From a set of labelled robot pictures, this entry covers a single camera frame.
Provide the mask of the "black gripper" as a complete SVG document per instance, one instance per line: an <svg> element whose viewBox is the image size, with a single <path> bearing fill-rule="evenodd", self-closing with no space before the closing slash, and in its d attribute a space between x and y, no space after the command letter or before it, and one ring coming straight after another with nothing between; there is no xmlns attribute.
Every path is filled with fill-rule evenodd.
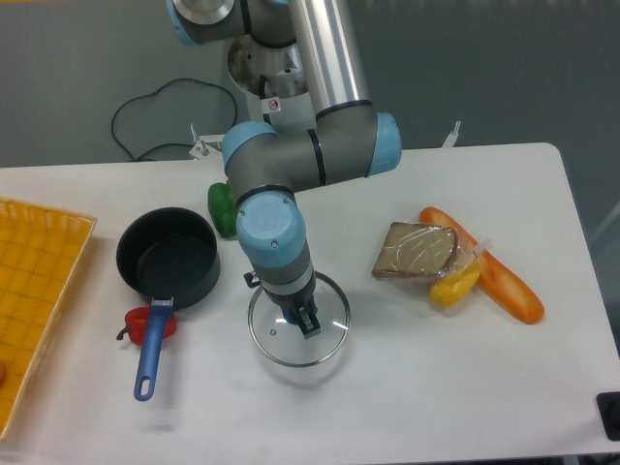
<svg viewBox="0 0 620 465"><path fill-rule="evenodd" d="M297 311L298 326L305 339L321 333L321 324L316 315L314 300L315 283L306 283L303 288L291 292L289 285L271 285L263 283L268 297L280 307L285 320L295 320Z"/></svg>

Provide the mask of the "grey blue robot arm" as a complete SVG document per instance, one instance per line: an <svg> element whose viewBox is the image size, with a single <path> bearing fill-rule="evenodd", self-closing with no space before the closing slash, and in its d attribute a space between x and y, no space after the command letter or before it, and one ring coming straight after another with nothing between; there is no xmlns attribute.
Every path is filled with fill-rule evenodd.
<svg viewBox="0 0 620 465"><path fill-rule="evenodd" d="M247 121L224 136L224 170L237 210L236 237L267 296L305 338L321 330L316 271L295 194L395 169L395 119L374 110L345 1L170 1L182 41L249 36L300 63L315 126L280 133Z"/></svg>

